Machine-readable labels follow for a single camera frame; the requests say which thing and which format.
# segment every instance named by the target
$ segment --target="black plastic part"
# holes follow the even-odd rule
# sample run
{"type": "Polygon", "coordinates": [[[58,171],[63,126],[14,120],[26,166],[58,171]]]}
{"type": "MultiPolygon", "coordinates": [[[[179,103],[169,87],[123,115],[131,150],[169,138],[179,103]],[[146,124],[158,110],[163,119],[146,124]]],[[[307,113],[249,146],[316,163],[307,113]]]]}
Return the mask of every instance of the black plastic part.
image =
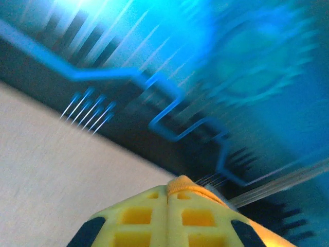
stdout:
{"type": "Polygon", "coordinates": [[[112,39],[109,44],[106,46],[106,48],[103,50],[101,55],[96,59],[96,61],[91,65],[92,68],[101,67],[105,61],[111,56],[111,54],[115,51],[115,49],[118,47],[120,42],[114,38],[112,39]]]}
{"type": "Polygon", "coordinates": [[[104,223],[105,219],[103,217],[87,221],[78,230],[67,247],[91,247],[104,223]]]}
{"type": "Polygon", "coordinates": [[[295,208],[293,210],[282,213],[282,218],[289,218],[300,213],[302,213],[302,210],[300,208],[295,208]]]}
{"type": "Polygon", "coordinates": [[[76,66],[81,61],[83,61],[103,33],[104,33],[104,28],[102,28],[102,26],[98,24],[91,32],[91,34],[88,36],[84,44],[81,46],[80,50],[69,59],[69,62],[74,66],[76,66]]]}
{"type": "Polygon", "coordinates": [[[64,35],[56,41],[55,45],[52,47],[52,50],[60,54],[63,49],[66,49],[77,35],[86,19],[87,15],[80,10],[72,20],[64,35]]]}
{"type": "Polygon", "coordinates": [[[287,229],[287,230],[291,230],[291,229],[294,229],[294,228],[297,228],[297,227],[300,227],[300,226],[303,226],[303,225],[307,225],[307,220],[305,220],[305,219],[297,220],[297,221],[294,221],[292,223],[285,224],[283,226],[283,228],[287,229]]]}
{"type": "Polygon", "coordinates": [[[316,234],[313,231],[307,231],[307,232],[303,232],[297,235],[293,235],[293,236],[289,236],[287,239],[293,243],[293,244],[297,244],[299,241],[304,240],[306,238],[311,238],[316,236],[316,234]]]}
{"type": "Polygon", "coordinates": [[[35,39],[40,43],[44,43],[46,37],[55,30],[60,18],[61,16],[57,12],[54,12],[51,15],[46,27],[36,35],[35,39]]]}
{"type": "Polygon", "coordinates": [[[244,247],[266,247],[264,242],[250,225],[243,223],[240,220],[232,220],[231,224],[244,247]]]}
{"type": "Polygon", "coordinates": [[[230,155],[227,157],[227,159],[230,160],[230,159],[232,159],[232,158],[234,158],[234,157],[236,157],[236,156],[242,154],[242,153],[243,153],[244,151],[246,151],[246,150],[247,150],[246,147],[244,147],[244,148],[242,148],[242,149],[239,149],[238,151],[236,151],[236,152],[230,154],[230,155]]]}

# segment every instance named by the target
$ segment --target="beige wall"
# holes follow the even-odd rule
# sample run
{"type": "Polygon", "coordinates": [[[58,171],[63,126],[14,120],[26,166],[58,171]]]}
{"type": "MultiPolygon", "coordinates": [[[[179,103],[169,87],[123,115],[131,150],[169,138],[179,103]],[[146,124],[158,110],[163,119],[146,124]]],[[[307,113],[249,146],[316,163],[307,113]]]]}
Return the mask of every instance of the beige wall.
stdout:
{"type": "Polygon", "coordinates": [[[0,246],[65,246],[93,213],[172,177],[0,83],[0,246]]]}

